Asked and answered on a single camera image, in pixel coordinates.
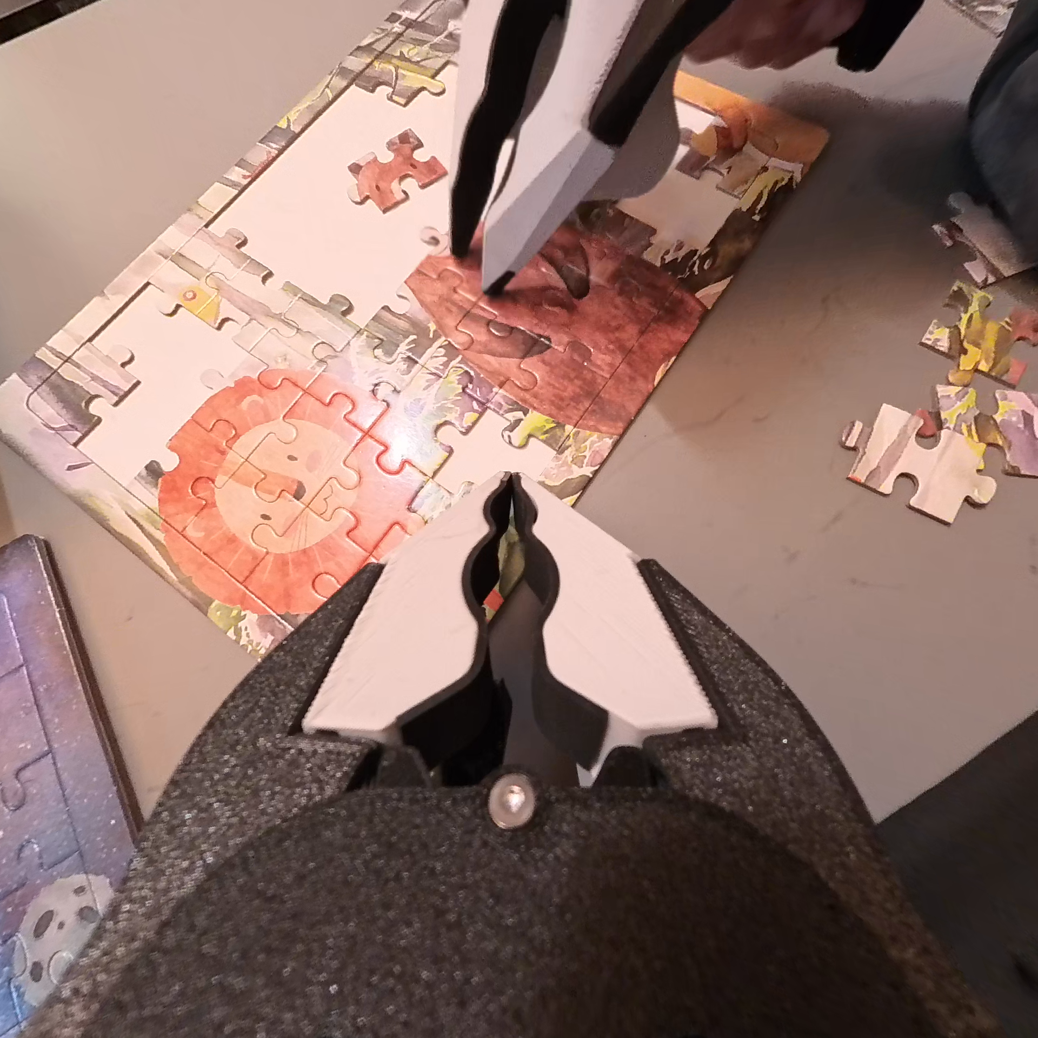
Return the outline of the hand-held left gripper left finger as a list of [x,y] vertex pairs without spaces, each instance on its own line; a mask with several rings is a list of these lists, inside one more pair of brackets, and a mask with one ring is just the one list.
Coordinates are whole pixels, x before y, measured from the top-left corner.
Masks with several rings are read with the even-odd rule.
[[494,694],[485,601],[511,507],[512,474],[496,474],[385,557],[304,732],[386,746],[474,742]]

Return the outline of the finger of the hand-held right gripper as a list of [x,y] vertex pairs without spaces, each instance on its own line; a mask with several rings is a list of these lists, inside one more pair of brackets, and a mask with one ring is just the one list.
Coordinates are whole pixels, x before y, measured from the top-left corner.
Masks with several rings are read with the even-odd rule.
[[469,253],[492,197],[501,149],[554,69],[568,6],[565,1],[473,1],[466,7],[450,153],[454,257]]
[[582,201],[614,159],[590,133],[590,112],[641,1],[567,4],[552,47],[535,63],[540,91],[518,129],[484,220],[482,286],[497,294]]

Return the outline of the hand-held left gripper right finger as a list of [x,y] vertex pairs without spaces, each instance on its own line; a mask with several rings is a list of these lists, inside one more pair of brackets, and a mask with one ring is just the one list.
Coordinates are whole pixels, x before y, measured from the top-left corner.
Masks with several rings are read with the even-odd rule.
[[534,717],[553,746],[578,770],[600,771],[616,748],[716,729],[641,559],[524,474],[513,474],[513,512],[538,604]]

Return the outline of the acorn print puzzle piece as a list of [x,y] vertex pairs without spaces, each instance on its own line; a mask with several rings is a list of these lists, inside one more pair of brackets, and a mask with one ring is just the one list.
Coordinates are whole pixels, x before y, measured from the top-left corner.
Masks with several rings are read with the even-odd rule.
[[720,176],[717,188],[741,197],[752,181],[769,164],[771,156],[757,148],[748,136],[748,122],[739,116],[734,128],[717,114],[708,113],[701,129],[680,128],[679,174],[701,177],[705,172]]

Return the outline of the jigsaw puzzle frame board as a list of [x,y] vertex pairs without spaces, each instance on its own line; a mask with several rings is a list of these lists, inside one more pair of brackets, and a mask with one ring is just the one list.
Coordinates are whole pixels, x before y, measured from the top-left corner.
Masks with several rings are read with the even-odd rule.
[[449,169],[461,2],[404,2],[104,292],[2,384],[2,439],[254,657],[305,616],[206,595],[165,545],[169,443],[220,389],[266,368],[377,390],[437,376],[447,460],[417,500],[433,520],[499,470],[575,502],[702,318],[828,141],[823,128],[679,72],[680,128],[748,122],[771,156],[746,193],[668,172],[633,199],[583,204],[499,297],[500,318],[551,342],[530,392],[496,388],[407,294],[449,253],[448,175],[381,213],[348,166],[412,129]]

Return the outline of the assembled orange lion pieces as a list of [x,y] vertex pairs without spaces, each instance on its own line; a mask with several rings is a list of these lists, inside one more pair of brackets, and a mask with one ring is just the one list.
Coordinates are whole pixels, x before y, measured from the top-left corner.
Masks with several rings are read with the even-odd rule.
[[217,391],[172,437],[159,486],[177,567],[225,605],[311,614],[422,529],[417,500],[448,457],[439,381],[414,368],[395,392],[266,368]]

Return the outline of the jigsaw pieces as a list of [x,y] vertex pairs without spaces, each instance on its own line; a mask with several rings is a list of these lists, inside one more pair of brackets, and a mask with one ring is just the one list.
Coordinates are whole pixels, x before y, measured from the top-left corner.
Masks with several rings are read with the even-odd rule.
[[957,323],[933,324],[924,340],[953,362],[947,381],[934,389],[936,408],[908,413],[883,405],[874,422],[852,422],[842,438],[844,448],[855,450],[851,482],[887,495],[899,477],[909,477],[916,485],[909,506],[946,524],[964,502],[979,507],[992,500],[995,480],[982,474],[987,448],[1002,450],[1006,474],[1036,477],[1036,389],[1019,389],[1026,365],[1013,356],[1018,343],[1036,346],[1036,304],[994,320],[988,313],[993,296],[985,291],[1036,270],[1036,261],[1027,258],[985,201],[969,153],[968,122],[967,149],[978,197],[951,196],[956,214],[935,227],[947,243],[958,239],[975,255],[967,264],[968,281],[956,282],[947,299],[958,308]]

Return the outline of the person's right hand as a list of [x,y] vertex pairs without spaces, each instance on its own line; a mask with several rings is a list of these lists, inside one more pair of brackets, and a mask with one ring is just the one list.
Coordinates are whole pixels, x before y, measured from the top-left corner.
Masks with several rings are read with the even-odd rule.
[[696,63],[789,69],[831,45],[865,6],[864,1],[734,1],[685,54]]

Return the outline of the space themed puzzle board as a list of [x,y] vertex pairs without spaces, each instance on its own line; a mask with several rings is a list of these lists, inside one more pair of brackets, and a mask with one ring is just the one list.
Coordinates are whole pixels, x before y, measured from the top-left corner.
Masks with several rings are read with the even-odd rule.
[[135,849],[140,816],[48,544],[1,551],[1,1035],[60,983]]

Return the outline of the black flat panel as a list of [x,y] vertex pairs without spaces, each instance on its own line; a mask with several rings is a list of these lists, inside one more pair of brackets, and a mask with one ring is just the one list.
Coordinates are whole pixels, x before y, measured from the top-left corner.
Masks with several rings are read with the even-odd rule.
[[60,2],[56,1],[2,1],[1,44],[32,33],[64,17]]

